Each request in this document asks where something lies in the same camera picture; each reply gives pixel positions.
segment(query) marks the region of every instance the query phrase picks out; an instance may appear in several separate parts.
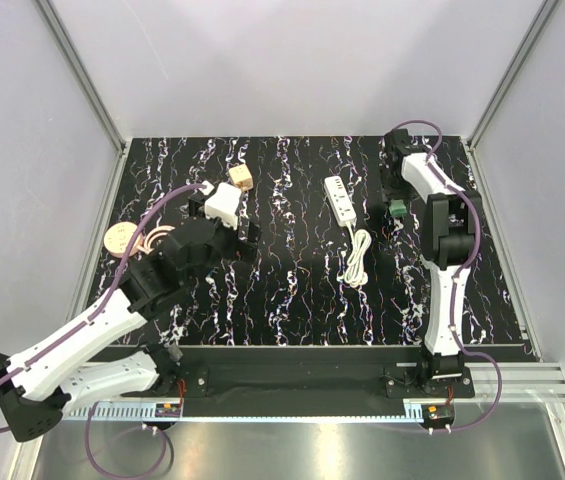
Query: floor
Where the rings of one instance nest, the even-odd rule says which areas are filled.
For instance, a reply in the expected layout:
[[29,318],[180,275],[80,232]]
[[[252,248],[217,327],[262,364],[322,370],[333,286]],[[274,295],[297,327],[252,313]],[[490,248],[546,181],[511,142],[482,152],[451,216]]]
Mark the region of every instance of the floor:
[[[193,181],[226,181],[230,167],[246,163],[255,188],[245,197],[242,213],[259,220],[263,236],[253,264],[224,262],[168,318],[118,344],[418,344],[430,301],[428,273],[419,260],[418,218],[424,204],[414,202],[403,221],[386,214],[378,170],[381,152],[382,138],[369,136],[133,140],[111,225],[138,223],[165,192]],[[438,160],[454,181],[474,188],[459,137],[444,137]],[[357,227],[373,237],[365,259],[369,282],[361,289],[340,280],[349,238],[325,200],[322,180],[330,175],[343,179],[358,214]],[[156,223],[175,223],[185,214],[185,204],[167,206]],[[464,341],[522,343],[486,225],[483,237],[467,286]],[[117,259],[103,250],[90,301],[102,295],[116,266]]]
[[[459,423],[481,414],[477,405],[457,409]],[[146,472],[161,451],[147,432],[114,441],[129,427],[97,422],[91,432],[98,463],[125,478]],[[501,404],[479,428],[433,437],[396,424],[181,423],[167,432],[174,456],[167,450],[151,478],[565,479],[547,414],[537,404]],[[84,423],[62,422],[45,436],[32,480],[74,478],[103,477],[86,460]]]

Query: power outlet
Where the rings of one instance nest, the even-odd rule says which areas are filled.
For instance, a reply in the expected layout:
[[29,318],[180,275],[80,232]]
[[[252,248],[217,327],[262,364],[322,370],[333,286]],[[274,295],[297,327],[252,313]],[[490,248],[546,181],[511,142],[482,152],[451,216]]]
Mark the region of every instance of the power outlet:
[[353,203],[349,198],[349,192],[344,188],[344,183],[340,177],[328,177],[324,179],[326,196],[329,199],[335,219],[340,227],[350,225],[355,228],[356,215]]

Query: green block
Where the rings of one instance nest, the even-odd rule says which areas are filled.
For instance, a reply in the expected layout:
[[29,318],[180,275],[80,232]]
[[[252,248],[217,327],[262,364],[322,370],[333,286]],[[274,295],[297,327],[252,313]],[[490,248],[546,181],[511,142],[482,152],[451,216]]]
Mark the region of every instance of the green block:
[[389,203],[389,214],[393,218],[405,217],[407,213],[408,210],[404,204],[404,200],[391,200],[391,203]]

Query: marble pattern surface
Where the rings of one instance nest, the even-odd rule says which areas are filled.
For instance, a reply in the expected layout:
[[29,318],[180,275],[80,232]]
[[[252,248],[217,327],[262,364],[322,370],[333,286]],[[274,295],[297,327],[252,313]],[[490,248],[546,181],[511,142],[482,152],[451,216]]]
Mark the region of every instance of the marble pattern surface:
[[[433,142],[434,138],[414,138]],[[147,138],[131,145],[110,224],[138,223],[165,192],[193,181],[226,181],[229,168],[246,163],[255,188],[241,214],[257,218],[263,235],[256,261],[223,262],[168,318],[147,324],[119,344],[160,339],[183,345],[411,345],[428,320],[430,281],[419,260],[419,218],[411,204],[403,220],[382,204],[378,166],[381,137]],[[474,188],[458,137],[444,137],[443,169]],[[358,228],[373,237],[365,266],[367,285],[342,283],[350,250],[322,180],[339,175],[352,196]],[[186,214],[175,200],[150,225],[174,224]],[[467,285],[463,338],[467,343],[520,343],[488,226]],[[90,301],[111,282],[118,260],[103,249]]]

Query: white wall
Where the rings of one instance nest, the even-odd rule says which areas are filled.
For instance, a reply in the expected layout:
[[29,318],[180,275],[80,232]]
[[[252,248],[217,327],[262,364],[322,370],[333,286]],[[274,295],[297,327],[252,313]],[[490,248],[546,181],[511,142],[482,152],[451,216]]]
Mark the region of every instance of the white wall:
[[[0,351],[7,354],[66,320],[115,157],[33,5],[0,0]],[[0,478],[13,445],[0,435]]]
[[478,156],[542,352],[565,371],[565,2]]
[[126,137],[468,135],[541,0],[54,0]]

